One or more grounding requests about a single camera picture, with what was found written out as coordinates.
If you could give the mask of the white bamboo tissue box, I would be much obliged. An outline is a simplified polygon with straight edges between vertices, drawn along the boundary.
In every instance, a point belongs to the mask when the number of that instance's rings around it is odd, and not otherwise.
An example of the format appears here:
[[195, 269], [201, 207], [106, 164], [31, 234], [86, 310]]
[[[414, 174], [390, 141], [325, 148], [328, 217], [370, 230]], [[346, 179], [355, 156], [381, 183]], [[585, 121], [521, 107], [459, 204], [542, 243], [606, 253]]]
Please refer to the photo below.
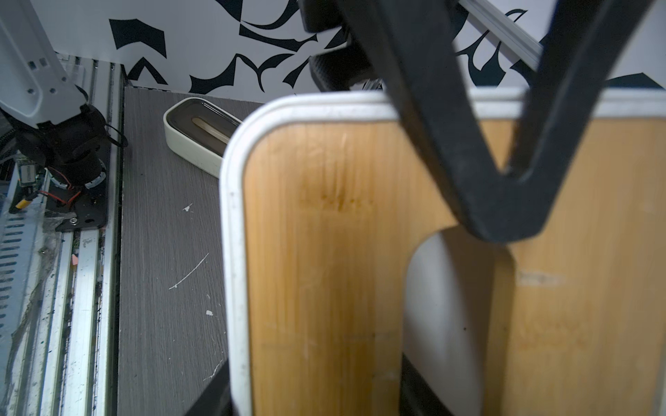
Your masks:
[[266, 104], [220, 170], [236, 415], [665, 412], [665, 93], [598, 104], [544, 230], [469, 234], [380, 92]]

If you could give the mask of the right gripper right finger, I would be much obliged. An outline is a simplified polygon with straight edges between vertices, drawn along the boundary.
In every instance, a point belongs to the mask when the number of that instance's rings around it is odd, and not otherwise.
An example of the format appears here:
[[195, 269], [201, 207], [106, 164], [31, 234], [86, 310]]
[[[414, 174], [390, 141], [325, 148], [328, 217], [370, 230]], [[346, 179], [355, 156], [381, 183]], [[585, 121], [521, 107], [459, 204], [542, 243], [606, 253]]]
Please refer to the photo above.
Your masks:
[[402, 355], [399, 414], [404, 416], [452, 416], [406, 355]]

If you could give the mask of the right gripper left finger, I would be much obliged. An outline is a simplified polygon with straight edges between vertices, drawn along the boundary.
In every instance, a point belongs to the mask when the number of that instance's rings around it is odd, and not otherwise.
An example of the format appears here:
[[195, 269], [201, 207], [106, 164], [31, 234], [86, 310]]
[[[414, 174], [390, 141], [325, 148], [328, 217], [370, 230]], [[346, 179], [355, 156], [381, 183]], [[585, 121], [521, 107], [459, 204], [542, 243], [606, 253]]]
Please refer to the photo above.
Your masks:
[[185, 416], [231, 415], [232, 398], [229, 362], [224, 362], [199, 399], [185, 413]]

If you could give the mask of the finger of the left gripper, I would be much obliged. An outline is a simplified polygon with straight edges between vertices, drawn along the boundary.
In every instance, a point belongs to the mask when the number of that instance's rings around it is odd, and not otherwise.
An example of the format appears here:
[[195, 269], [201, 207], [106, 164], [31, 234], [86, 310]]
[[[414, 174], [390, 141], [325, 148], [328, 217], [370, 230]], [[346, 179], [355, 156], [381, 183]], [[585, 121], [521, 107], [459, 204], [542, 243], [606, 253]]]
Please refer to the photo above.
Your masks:
[[454, 216], [481, 240], [541, 232], [608, 74], [648, 1], [560, 1], [505, 168], [468, 100], [442, 1], [341, 1], [402, 126]]

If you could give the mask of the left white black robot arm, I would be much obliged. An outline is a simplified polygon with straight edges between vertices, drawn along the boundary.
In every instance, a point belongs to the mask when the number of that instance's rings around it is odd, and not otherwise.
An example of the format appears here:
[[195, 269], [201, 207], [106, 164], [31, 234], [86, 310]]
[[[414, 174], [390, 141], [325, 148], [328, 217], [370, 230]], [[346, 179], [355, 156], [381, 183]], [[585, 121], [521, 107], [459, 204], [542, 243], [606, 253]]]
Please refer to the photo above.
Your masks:
[[[649, 1], [559, 1], [542, 42], [488, 1], [296, 1], [310, 33], [341, 28], [347, 45], [314, 55], [323, 91], [376, 78], [454, 216], [478, 239], [541, 232], [608, 74]], [[508, 163], [494, 164], [454, 56], [466, 10], [530, 70]], [[1, 4], [1, 112], [19, 150], [81, 189], [100, 180], [109, 125], [60, 64], [28, 1]]]

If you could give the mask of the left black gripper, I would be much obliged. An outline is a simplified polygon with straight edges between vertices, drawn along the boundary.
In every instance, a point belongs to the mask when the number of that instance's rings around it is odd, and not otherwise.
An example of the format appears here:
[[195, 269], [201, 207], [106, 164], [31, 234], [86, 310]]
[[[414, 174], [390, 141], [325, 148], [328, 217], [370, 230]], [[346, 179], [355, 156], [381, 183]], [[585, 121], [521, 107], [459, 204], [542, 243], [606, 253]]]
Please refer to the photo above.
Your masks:
[[383, 89], [383, 81], [351, 33], [336, 1], [299, 1], [298, 8], [310, 34], [338, 30], [324, 52], [309, 58], [310, 74], [320, 91]]

